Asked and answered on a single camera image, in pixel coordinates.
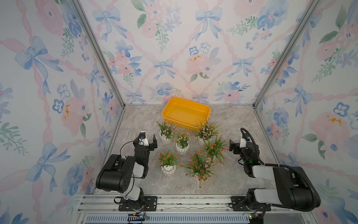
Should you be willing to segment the pink gypsophila pot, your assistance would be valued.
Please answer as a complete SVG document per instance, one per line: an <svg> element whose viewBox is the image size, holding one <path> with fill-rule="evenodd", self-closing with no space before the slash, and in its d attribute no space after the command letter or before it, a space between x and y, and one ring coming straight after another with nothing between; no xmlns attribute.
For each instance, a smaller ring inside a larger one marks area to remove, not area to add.
<svg viewBox="0 0 358 224"><path fill-rule="evenodd" d="M164 143L169 144L171 143L173 139L173 132L176 129L176 127L166 121L163 122L157 122L157 125L160 128L160 136Z"/></svg>
<svg viewBox="0 0 358 224"><path fill-rule="evenodd" d="M219 129L217 122L208 122L201 123L198 127L194 128L195 138L197 139L200 145L205 145L206 143L210 143L213 138L218 137Z"/></svg>
<svg viewBox="0 0 358 224"><path fill-rule="evenodd" d="M180 132L176 134L176 150L179 155L185 155L189 150L189 133Z"/></svg>

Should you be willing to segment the yellow plastic storage box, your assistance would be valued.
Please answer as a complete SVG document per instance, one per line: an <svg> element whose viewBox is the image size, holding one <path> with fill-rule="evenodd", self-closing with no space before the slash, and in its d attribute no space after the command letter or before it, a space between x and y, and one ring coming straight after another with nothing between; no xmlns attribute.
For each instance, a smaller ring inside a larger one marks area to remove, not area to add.
<svg viewBox="0 0 358 224"><path fill-rule="evenodd" d="M210 117L211 108L207 105L178 97L171 98L162 117L176 126L198 131Z"/></svg>

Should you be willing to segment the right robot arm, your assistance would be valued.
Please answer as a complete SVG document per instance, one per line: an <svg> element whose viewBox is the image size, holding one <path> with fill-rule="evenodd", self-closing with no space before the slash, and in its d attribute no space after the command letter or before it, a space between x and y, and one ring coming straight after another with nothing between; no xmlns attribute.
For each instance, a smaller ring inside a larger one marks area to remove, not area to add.
<svg viewBox="0 0 358 224"><path fill-rule="evenodd" d="M265 210L272 206L309 212L321 205L321 199L304 170L284 164L262 164L258 145L241 139L229 142L229 151L239 155L238 163L251 178L268 180L274 188L250 188L245 197L231 197L232 208Z"/></svg>

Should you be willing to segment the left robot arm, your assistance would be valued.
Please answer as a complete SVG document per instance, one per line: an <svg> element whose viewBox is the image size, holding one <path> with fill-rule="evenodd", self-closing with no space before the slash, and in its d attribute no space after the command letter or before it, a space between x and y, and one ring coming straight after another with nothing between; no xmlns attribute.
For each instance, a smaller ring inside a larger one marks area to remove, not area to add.
<svg viewBox="0 0 358 224"><path fill-rule="evenodd" d="M144 211L153 200L145 198L143 189L135 185L135 180L146 178L150 152L158 148L158 143L155 136L150 143L146 132L140 132L131 143L134 156L111 154L97 176L96 188L119 193L116 198L120 201L114 199L114 203L119 204L119 211Z"/></svg>

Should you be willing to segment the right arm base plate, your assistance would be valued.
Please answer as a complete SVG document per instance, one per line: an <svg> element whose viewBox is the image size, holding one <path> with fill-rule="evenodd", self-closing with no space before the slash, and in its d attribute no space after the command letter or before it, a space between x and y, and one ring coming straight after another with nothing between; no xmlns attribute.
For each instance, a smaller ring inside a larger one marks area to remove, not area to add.
<svg viewBox="0 0 358 224"><path fill-rule="evenodd" d="M244 196L231 196L231 202L229 208L233 211L250 211L250 212L262 212L271 211L271 206L265 203L259 203L255 199L247 199Z"/></svg>

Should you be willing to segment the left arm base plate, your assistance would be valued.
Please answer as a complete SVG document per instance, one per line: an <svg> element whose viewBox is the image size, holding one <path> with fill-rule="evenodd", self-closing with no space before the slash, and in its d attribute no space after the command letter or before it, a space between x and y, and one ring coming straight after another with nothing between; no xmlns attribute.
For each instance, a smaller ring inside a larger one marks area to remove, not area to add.
<svg viewBox="0 0 358 224"><path fill-rule="evenodd" d="M157 205L157 196L140 196L137 201L124 200L123 198L121 198L118 210L128 212L156 211Z"/></svg>

